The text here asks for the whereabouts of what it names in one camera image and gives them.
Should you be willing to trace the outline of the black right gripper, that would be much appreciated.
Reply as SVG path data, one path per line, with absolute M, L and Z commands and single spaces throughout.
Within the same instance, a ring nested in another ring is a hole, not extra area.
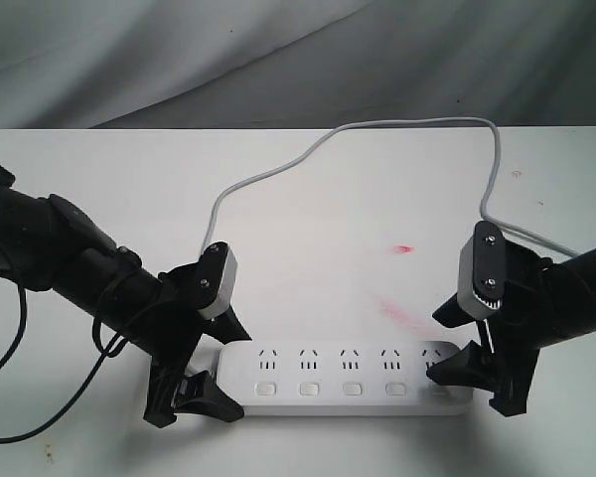
M 444 387 L 494 392 L 489 405 L 502 415 L 526 413 L 539 349 L 533 343 L 542 314 L 538 277 L 551 260 L 518 243 L 506 242 L 505 293 L 500 311 L 487 320 L 493 355 L 474 341 L 455 355 L 431 365 L 426 376 Z M 446 328 L 482 320 L 474 294 L 454 294 L 433 313 Z

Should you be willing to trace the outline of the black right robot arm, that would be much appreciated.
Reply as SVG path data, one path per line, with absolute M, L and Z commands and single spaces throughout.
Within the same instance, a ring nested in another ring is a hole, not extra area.
M 456 294 L 433 314 L 446 328 L 475 324 L 480 340 L 426 375 L 492 393 L 489 405 L 503 416 L 523 414 L 540 350 L 596 333 L 596 248 L 556 263 L 506 241 L 487 271 L 480 263 L 468 249 Z

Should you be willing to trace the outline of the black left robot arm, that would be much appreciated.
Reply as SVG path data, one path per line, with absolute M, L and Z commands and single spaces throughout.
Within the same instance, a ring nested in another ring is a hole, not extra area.
M 231 307 L 237 262 L 223 241 L 197 261 L 153 275 L 132 250 L 119 246 L 80 208 L 51 194 L 33 198 L 14 190 L 14 175 L 0 165 L 0 277 L 20 292 L 53 290 L 93 319 L 91 336 L 107 326 L 116 343 L 102 358 L 130 343 L 151 359 L 144 418 L 163 428 L 178 414 L 234 422 L 242 406 L 207 371 L 188 375 L 188 364 L 208 335 L 222 344 L 248 333 Z

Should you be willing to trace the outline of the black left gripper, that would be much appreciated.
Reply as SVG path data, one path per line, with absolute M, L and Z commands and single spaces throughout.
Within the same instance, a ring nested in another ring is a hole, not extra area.
M 211 320 L 199 313 L 198 261 L 160 274 L 159 294 L 142 311 L 142 349 L 151 358 L 143 418 L 156 427 L 173 424 L 182 413 L 223 422 L 243 418 L 243 407 L 209 371 L 188 370 L 205 335 L 222 344 L 251 340 L 231 306 Z

